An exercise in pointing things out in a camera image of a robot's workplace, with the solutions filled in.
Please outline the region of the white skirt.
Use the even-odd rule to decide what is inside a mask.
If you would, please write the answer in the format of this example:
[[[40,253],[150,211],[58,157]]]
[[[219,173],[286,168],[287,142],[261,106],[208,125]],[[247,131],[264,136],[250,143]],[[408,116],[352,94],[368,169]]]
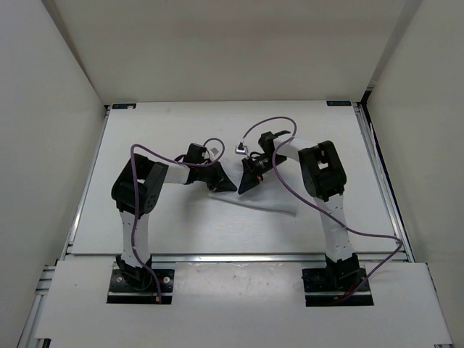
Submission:
[[[239,188],[242,177],[242,164],[239,159],[226,157],[220,161],[225,173]],[[288,170],[279,170],[287,184],[298,184],[298,176]],[[279,181],[274,170],[264,174],[264,181],[249,191],[238,194],[237,192],[210,192],[208,197],[229,204],[264,210],[268,212],[280,212],[288,215],[296,215],[298,211],[297,198],[295,198]]]

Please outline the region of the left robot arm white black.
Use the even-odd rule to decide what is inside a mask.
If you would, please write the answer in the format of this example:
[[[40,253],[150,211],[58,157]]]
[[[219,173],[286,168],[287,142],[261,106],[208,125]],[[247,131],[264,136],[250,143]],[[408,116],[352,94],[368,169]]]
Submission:
[[[159,162],[135,153],[136,149],[151,152],[142,145],[132,145],[130,159],[111,190],[123,223],[123,252],[116,256],[116,263],[130,287],[161,294],[160,280],[152,268],[148,246],[148,222],[162,187],[202,182],[213,193],[235,192],[237,188],[220,164],[223,154],[209,150],[205,145],[192,143],[185,154],[175,159],[159,155]]]

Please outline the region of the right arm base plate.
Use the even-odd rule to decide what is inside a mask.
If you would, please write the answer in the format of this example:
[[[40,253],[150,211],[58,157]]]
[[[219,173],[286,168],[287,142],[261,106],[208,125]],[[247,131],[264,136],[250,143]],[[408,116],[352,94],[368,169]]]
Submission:
[[[305,305],[306,307],[373,306],[374,301],[368,282],[354,291],[365,277],[365,268],[360,268],[357,275],[350,276],[348,280],[336,284],[331,280],[325,268],[304,268],[302,281]]]

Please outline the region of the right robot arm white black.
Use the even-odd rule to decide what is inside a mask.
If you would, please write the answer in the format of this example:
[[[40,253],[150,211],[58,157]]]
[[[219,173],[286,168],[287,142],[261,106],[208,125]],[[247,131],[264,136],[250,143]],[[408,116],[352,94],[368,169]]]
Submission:
[[[263,133],[258,144],[260,153],[248,154],[241,161],[243,174],[239,193],[257,187],[264,174],[287,159],[299,163],[306,192],[320,212],[325,236],[326,283],[329,289],[349,289],[360,281],[360,264],[345,228],[343,211],[347,176],[331,141],[316,144],[300,138],[285,141],[288,130]]]

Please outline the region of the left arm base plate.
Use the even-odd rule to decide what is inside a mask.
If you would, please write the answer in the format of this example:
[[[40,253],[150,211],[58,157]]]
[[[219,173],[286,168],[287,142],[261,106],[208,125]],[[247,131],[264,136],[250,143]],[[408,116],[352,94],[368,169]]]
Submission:
[[[154,280],[143,280],[141,285],[133,286],[123,276],[123,272],[113,265],[109,288],[107,292],[108,304],[130,304],[130,305],[171,305],[173,300],[173,287],[175,281],[175,270],[169,268],[154,269],[161,296],[158,296],[158,288]]]

